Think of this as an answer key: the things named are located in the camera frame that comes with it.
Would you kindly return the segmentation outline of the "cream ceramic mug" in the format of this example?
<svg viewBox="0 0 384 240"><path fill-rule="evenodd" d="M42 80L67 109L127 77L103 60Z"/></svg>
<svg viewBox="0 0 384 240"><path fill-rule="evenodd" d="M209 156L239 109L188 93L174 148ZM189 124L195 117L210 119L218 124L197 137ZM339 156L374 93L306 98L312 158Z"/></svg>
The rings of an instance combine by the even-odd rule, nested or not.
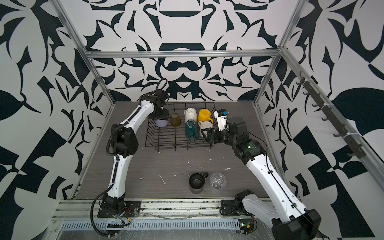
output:
<svg viewBox="0 0 384 240"><path fill-rule="evenodd" d="M198 121L197 112L194 108L188 108L184 110L184 115L185 115L185 123L187 123L190 120L194 121L195 123Z"/></svg>

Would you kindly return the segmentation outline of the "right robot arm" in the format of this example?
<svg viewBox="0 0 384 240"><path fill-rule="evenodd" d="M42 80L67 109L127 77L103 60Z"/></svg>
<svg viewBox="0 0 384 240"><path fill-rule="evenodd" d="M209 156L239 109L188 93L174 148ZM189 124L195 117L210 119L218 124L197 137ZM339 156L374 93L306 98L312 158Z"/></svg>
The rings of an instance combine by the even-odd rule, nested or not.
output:
<svg viewBox="0 0 384 240"><path fill-rule="evenodd" d="M242 210L268 226L276 240L313 240L319 231L320 214L308 209L290 190L272 165L268 151L259 141L251 139L243 118L218 117L218 127L201 128L210 144L223 143L232 147L234 154L256 176L273 205L255 194L243 191Z"/></svg>

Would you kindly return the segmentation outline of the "cream faceted cup teal base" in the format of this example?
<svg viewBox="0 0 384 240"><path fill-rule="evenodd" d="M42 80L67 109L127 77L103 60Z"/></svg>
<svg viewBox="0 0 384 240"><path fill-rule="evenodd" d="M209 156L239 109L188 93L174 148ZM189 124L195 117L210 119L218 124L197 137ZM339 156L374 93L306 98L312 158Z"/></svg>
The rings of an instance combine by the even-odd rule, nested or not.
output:
<svg viewBox="0 0 384 240"><path fill-rule="evenodd" d="M199 139L197 124L194 120L188 120L185 124L185 135L188 140Z"/></svg>

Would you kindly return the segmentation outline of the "amber glass cup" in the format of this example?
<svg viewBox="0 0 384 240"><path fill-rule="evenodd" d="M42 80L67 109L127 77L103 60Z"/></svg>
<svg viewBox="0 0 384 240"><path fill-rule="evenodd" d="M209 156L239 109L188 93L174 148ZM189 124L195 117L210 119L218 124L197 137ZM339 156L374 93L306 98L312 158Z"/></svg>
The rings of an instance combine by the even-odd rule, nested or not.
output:
<svg viewBox="0 0 384 240"><path fill-rule="evenodd" d="M171 126L177 128L181 125L181 118L177 113L173 113L170 118Z"/></svg>

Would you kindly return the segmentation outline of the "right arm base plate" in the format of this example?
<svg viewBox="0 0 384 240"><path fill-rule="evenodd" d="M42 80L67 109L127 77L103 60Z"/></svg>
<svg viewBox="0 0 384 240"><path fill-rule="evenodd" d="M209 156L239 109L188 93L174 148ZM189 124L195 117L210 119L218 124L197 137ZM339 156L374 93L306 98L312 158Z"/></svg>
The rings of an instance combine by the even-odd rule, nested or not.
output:
<svg viewBox="0 0 384 240"><path fill-rule="evenodd" d="M221 200L219 209L221 215L228 216L247 216L249 213L244 209L242 203L238 199Z"/></svg>

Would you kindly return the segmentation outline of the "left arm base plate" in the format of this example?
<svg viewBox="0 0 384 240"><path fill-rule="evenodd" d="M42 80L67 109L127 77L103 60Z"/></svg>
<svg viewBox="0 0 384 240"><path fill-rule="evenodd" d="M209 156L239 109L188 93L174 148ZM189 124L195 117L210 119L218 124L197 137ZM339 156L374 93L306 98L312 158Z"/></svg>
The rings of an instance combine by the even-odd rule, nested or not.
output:
<svg viewBox="0 0 384 240"><path fill-rule="evenodd" d="M104 202L101 203L97 213L98 218L112 218L119 214L122 218L136 217L141 211L141 201L124 201L110 208Z"/></svg>

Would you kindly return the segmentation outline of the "yellow ceramic mug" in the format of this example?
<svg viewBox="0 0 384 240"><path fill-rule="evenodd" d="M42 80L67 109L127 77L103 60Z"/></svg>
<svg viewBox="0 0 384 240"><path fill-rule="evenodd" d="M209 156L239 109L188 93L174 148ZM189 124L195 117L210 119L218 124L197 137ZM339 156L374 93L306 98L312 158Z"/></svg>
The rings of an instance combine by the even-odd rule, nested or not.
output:
<svg viewBox="0 0 384 240"><path fill-rule="evenodd" d="M211 122L214 123L211 118L211 111L208 109L201 109L198 114L198 122Z"/></svg>

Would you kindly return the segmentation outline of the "black mug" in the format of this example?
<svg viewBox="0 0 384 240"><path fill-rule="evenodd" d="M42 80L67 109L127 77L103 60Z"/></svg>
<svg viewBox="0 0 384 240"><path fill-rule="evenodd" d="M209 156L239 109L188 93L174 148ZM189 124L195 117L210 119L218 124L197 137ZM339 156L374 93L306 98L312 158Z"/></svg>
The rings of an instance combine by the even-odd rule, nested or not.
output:
<svg viewBox="0 0 384 240"><path fill-rule="evenodd" d="M189 178L189 188L190 188L190 191L193 193L193 194L200 194L203 192L204 190L204 185L205 185L205 182L206 182L206 179L208 178L209 176L209 173L205 172L205 173L195 173L195 174L192 174Z"/></svg>

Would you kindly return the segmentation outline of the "lilac plastic cup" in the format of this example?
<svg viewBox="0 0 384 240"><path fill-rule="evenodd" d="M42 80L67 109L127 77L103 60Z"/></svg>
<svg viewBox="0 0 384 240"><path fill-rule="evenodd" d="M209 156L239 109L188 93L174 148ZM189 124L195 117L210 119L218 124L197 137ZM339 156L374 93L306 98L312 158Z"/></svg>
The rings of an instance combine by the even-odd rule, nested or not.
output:
<svg viewBox="0 0 384 240"><path fill-rule="evenodd" d="M158 128L164 128L168 125L169 120L168 119L154 119L154 122Z"/></svg>

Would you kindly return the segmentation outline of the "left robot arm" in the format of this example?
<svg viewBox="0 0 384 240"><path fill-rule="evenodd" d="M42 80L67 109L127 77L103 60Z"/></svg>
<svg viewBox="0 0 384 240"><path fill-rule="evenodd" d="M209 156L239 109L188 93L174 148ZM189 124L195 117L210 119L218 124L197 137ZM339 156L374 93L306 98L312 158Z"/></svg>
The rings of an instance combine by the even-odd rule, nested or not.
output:
<svg viewBox="0 0 384 240"><path fill-rule="evenodd" d="M161 119L168 115L169 111L164 108L168 99L166 92L159 89L142 95L135 110L111 128L106 153L114 158L114 165L109 187L102 193L101 204L101 208L111 215L121 215L123 212L129 164L139 149L136 133L146 119Z"/></svg>

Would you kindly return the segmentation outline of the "clear glass cup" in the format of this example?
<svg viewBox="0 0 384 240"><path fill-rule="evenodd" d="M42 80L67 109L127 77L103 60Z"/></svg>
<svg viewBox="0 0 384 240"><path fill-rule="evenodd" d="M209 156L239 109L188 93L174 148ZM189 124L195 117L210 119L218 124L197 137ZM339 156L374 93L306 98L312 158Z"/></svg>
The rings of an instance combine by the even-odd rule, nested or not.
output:
<svg viewBox="0 0 384 240"><path fill-rule="evenodd" d="M227 186L227 179L222 173L213 173L210 177L210 187L219 191Z"/></svg>

